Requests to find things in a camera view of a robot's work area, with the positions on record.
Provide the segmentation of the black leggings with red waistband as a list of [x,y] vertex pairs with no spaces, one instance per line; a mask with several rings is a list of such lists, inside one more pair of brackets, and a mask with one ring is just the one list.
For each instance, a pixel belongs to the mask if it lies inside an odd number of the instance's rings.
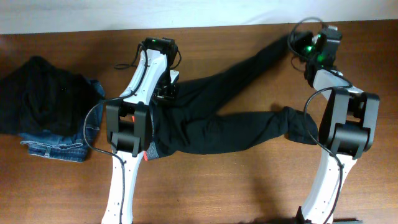
[[280,111],[219,115],[218,111],[288,52],[287,35],[256,55],[210,77],[177,84],[169,105],[151,103],[152,141],[147,161],[177,151],[189,154],[224,154],[245,151],[285,135],[302,144],[314,144],[318,128],[309,114],[285,106]]

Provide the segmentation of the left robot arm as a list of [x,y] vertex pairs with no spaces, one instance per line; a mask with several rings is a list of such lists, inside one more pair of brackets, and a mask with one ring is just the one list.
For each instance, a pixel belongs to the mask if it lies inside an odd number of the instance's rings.
[[132,223],[137,171],[152,139],[151,102],[169,103],[177,95],[180,55],[173,39],[146,38],[138,47],[136,71],[117,100],[106,105],[107,141],[113,153],[109,198],[102,223]]

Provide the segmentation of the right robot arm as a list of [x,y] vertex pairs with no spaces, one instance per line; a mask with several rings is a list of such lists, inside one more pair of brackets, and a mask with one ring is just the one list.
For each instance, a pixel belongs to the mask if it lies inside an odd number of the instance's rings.
[[323,150],[320,165],[296,223],[333,223],[345,179],[374,141],[380,97],[356,88],[335,67],[341,40],[336,27],[323,24],[318,34],[293,29],[287,41],[305,63],[308,84],[328,101],[318,135],[311,137]]

